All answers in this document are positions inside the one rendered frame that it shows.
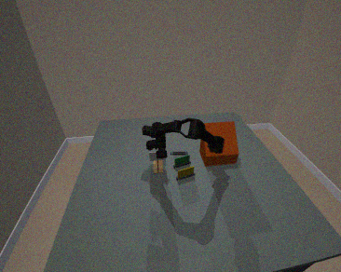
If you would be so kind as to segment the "yellow board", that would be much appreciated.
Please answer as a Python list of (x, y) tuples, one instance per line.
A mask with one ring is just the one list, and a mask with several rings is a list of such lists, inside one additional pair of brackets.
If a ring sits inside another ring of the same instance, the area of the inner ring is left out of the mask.
[(194, 167), (187, 168), (184, 170), (178, 170), (178, 180), (179, 180), (179, 178), (184, 177), (185, 175), (186, 176), (190, 175), (190, 174), (194, 174)]

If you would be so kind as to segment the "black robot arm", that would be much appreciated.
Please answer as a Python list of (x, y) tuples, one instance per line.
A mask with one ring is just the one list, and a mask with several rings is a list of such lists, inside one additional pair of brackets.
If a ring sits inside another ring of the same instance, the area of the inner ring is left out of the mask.
[[(188, 131), (188, 135), (184, 135), (181, 132), (182, 124), (190, 121), (190, 127)], [(158, 140), (163, 140), (166, 137), (166, 133), (169, 132), (177, 132), (181, 133), (185, 138), (188, 139), (201, 139), (204, 142), (208, 143), (208, 147), (210, 148), (210, 152), (214, 152), (216, 154), (222, 154), (223, 153), (223, 146), (224, 146), (224, 140), (220, 136), (213, 136), (211, 133), (209, 133), (206, 128), (205, 124), (195, 118), (187, 118), (184, 120), (174, 120), (173, 122), (169, 123), (160, 123), (155, 122), (151, 126), (143, 126), (142, 128), (143, 135), (147, 135), (151, 138), (157, 138)], [(151, 140), (146, 142), (146, 149), (153, 150), (153, 148), (157, 149), (157, 143), (156, 140)]]

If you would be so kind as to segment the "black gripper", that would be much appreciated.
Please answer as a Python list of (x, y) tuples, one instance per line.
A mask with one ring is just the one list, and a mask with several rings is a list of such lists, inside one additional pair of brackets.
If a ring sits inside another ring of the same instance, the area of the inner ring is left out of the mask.
[(166, 151), (166, 137), (163, 140), (158, 140), (156, 138), (156, 143), (157, 143), (157, 148), (158, 151), (156, 151), (157, 153), (157, 158), (167, 158), (167, 151)]

